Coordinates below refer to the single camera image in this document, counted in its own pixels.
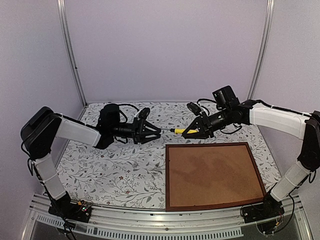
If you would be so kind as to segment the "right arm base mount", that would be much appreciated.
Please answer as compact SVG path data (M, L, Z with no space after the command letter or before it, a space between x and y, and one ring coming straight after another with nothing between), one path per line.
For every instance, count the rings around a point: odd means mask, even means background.
M285 213L282 202L264 201L257 205L243 206L240 209L240 215L245 223L252 223L266 220L269 218L280 217Z

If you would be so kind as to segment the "red-brown wooden picture frame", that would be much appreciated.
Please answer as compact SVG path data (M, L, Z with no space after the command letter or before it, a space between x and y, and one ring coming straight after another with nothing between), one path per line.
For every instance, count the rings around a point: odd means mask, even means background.
M267 193L247 142L168 144L165 210L202 211L260 203Z

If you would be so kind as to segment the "yellow handled screwdriver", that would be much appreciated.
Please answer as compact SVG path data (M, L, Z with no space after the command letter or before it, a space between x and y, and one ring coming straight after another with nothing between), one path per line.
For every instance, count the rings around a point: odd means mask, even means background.
M185 131L184 128L162 128L161 129L162 131L169 131L169 132L172 132L176 135L181 135L183 134L183 132ZM197 130L194 130L194 129L191 129L187 132L187 134L194 134L194 133L197 133L198 131Z

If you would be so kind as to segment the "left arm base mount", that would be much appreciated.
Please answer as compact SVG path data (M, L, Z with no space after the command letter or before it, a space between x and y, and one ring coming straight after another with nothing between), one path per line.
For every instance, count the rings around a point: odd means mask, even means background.
M65 220L88 223L92 214L92 204L84 200L72 202L68 198L61 198L59 200L53 200L48 213Z

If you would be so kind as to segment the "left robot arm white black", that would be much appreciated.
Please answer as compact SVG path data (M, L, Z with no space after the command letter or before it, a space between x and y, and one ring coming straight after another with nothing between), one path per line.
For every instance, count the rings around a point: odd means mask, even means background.
M52 160L55 140L78 142L99 150L106 149L119 138L124 144L129 139L134 144L145 144L161 136L161 129L148 122L149 113L150 109L145 107L138 110L132 122L121 121L125 113L120 105L108 103L100 110L97 124L92 126L44 106L22 127L21 150L31 162L29 170L36 173L55 209L63 217L70 217L75 210Z

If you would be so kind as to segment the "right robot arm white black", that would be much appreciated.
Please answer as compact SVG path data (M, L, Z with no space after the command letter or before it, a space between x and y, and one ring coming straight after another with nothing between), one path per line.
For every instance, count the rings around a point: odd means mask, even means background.
M229 125L244 124L270 128L302 140L297 162L265 195L264 203L258 208L262 218L269 218L278 210L278 203L320 167L320 113L297 112L262 100L240 102L229 85L214 91L212 95L218 109L215 114L207 115L193 102L187 104L196 117L182 132L185 139L212 138L216 131Z

